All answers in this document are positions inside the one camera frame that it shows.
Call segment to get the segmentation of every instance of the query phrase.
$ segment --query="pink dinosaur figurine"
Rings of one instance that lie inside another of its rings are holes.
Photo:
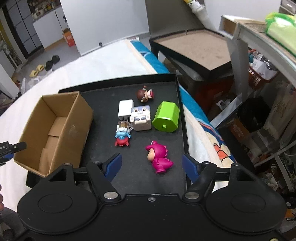
[[[149,151],[147,159],[152,162],[152,166],[156,169],[156,173],[165,173],[174,163],[166,158],[168,150],[166,146],[152,141],[151,145],[146,146]]]

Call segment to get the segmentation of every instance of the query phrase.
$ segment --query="slipper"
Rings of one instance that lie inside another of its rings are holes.
[[[37,66],[36,70],[39,71],[39,72],[42,71],[42,70],[44,70],[44,65],[39,64],[39,65]]]
[[[45,70],[49,71],[52,68],[52,64],[52,60],[47,61],[45,65]]]
[[[54,56],[52,57],[52,62],[53,62],[54,64],[56,64],[56,63],[59,62],[59,61],[60,61],[59,56],[54,55]]]
[[[36,77],[39,74],[39,72],[37,70],[32,70],[29,77],[33,78]]]

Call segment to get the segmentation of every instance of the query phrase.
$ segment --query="green octagonal box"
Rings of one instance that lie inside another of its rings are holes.
[[[178,129],[179,114],[175,103],[163,101],[157,108],[152,124],[159,131],[173,132]]]

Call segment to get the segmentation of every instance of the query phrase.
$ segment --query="black slipper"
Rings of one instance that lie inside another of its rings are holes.
[[[54,55],[54,56],[52,57],[52,62],[53,62],[54,64],[56,64],[56,63],[59,62],[59,61],[60,61],[59,56]]]
[[[46,62],[45,70],[49,71],[52,68],[52,60]]]

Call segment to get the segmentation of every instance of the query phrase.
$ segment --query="orange box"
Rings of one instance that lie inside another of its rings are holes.
[[[73,38],[73,35],[72,35],[70,29],[64,30],[63,38],[65,39],[65,41],[67,42],[69,47],[72,47],[75,45],[75,41],[74,41],[74,38]]]
[[[229,129],[240,143],[250,134],[238,118],[233,120],[232,124],[229,126]]]

